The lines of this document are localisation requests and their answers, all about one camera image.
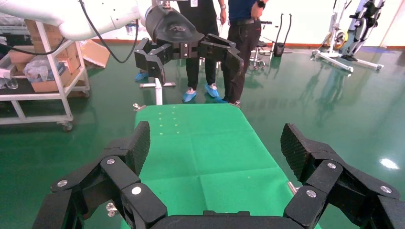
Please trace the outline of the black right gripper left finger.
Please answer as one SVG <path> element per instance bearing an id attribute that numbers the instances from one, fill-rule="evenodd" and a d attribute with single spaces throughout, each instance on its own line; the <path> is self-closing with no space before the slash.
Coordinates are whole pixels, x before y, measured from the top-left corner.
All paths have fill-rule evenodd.
<path id="1" fill-rule="evenodd" d="M 132 229 L 150 229 L 167 216 L 162 201 L 139 177 L 150 147 L 150 125 L 111 141 L 101 156 L 50 186 L 33 223 L 35 229 L 81 229 L 107 201 Z"/>

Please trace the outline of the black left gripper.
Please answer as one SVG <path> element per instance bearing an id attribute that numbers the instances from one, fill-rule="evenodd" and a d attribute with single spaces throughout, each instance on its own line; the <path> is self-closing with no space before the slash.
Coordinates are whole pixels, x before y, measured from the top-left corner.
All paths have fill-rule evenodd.
<path id="1" fill-rule="evenodd" d="M 136 66 L 149 77 L 166 83 L 164 65 L 170 60 L 202 57 L 221 62 L 236 74 L 244 69 L 236 43 L 214 34 L 204 36 L 181 13 L 162 5 L 151 6 L 145 16 L 145 27 L 153 42 L 143 38 L 135 47 Z"/>

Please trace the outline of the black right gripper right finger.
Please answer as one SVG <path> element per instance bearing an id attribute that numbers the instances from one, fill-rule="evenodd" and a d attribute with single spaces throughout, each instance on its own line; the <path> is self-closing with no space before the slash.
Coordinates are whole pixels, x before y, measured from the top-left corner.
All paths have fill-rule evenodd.
<path id="1" fill-rule="evenodd" d="M 316 226 L 329 205 L 361 229 L 402 229 L 405 203 L 391 185 L 347 164 L 328 144 L 285 124 L 281 152 L 301 187 L 283 216 L 304 229 Z"/>

